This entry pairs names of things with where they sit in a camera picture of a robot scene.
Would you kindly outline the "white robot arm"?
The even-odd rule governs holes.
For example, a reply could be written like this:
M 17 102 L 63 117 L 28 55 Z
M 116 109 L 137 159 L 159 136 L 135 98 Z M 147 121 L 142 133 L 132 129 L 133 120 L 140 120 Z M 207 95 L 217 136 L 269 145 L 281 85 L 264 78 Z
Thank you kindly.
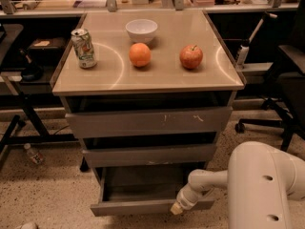
M 192 209 L 205 191 L 225 187 L 229 229 L 292 229 L 289 200 L 305 198 L 305 161 L 268 144 L 248 141 L 232 152 L 228 169 L 196 169 L 171 208 Z

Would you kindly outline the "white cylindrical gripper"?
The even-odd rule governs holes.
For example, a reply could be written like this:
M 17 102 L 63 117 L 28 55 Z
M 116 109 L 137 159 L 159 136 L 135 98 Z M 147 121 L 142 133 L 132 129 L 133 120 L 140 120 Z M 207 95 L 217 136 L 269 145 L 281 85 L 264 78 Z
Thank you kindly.
M 177 194 L 176 202 L 171 207 L 174 215 L 183 213 L 183 210 L 191 210 L 202 198 L 208 196 L 214 188 L 212 186 L 186 184 Z

